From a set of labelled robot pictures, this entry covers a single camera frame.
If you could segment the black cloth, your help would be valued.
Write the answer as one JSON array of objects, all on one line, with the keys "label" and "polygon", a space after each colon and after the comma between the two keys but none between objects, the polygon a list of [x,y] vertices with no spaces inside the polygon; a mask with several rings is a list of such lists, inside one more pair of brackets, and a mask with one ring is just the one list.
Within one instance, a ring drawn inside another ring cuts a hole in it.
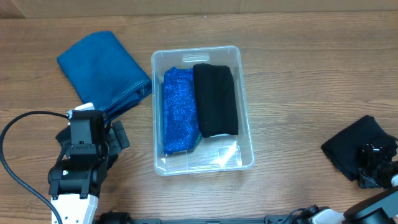
[{"label": "black cloth", "polygon": [[321,145],[332,164],[350,181],[358,178],[359,152],[366,144],[386,146],[392,156],[397,154],[397,140],[366,115]]},{"label": "black cloth", "polygon": [[204,138],[239,130],[234,78],[226,65],[200,63],[193,66],[200,131]]}]

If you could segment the sparkly blue cloth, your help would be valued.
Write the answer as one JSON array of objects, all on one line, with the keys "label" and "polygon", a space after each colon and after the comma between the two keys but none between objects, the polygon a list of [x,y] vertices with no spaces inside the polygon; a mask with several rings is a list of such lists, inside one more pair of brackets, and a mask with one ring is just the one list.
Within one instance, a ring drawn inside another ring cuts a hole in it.
[{"label": "sparkly blue cloth", "polygon": [[193,70],[172,67],[162,83],[164,153],[193,149],[201,139]]}]

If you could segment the blue denim jeans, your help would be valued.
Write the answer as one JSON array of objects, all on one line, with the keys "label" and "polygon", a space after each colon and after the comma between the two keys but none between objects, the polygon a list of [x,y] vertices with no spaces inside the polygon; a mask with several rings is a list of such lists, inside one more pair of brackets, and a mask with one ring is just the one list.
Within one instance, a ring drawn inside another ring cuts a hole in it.
[{"label": "blue denim jeans", "polygon": [[87,35],[57,57],[81,102],[115,119],[152,93],[152,83],[111,31]]}]

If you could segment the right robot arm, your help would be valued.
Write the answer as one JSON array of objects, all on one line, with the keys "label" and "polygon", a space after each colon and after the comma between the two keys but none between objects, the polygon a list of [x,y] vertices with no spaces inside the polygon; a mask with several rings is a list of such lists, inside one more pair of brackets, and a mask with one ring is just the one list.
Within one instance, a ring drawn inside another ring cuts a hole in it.
[{"label": "right robot arm", "polygon": [[394,223],[397,216],[397,162],[392,150],[381,143],[365,144],[359,151],[358,185],[382,187],[384,191],[353,205],[345,212],[315,205],[292,212],[286,223],[373,224]]}]

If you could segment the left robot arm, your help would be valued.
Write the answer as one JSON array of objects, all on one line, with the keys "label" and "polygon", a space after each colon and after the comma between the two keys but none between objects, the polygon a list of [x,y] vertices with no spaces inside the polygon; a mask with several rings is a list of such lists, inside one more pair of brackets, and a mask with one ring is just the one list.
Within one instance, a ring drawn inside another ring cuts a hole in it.
[{"label": "left robot arm", "polygon": [[52,223],[92,223],[101,185],[118,154],[129,147],[120,121],[100,110],[71,110],[69,125],[56,135],[61,153],[48,174]]}]

